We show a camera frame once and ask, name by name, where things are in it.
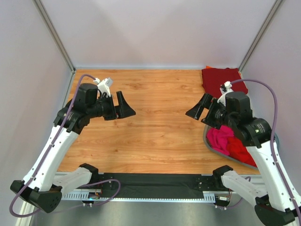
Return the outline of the dark red t shirt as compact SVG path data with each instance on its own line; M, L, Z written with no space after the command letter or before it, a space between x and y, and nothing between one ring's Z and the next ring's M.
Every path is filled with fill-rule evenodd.
M240 80L237 68L212 68L202 69L202 86L205 93L212 95L215 98L221 96L220 87L227 81Z

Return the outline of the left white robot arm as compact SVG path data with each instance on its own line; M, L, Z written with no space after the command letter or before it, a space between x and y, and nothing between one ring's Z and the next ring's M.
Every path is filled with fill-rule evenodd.
M67 193L97 183L98 168L87 163L60 179L56 179L55 174L70 146L91 119L102 117L111 121L136 114L121 91L117 92L117 100L118 105L114 105L109 88L104 86L78 85L71 101L57 113L49 139L37 161L23 179L12 182L11 191L39 210L50 213Z

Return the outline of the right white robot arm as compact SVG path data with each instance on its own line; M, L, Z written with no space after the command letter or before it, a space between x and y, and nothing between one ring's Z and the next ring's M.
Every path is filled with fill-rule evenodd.
M240 195L266 226L300 225L301 196L285 173L270 125L253 116L250 99L244 92L228 92L222 97L224 102L205 93L186 115L199 120L203 110L208 109L202 123L215 129L231 128L253 158L265 188L252 184L228 165L213 171L217 187Z

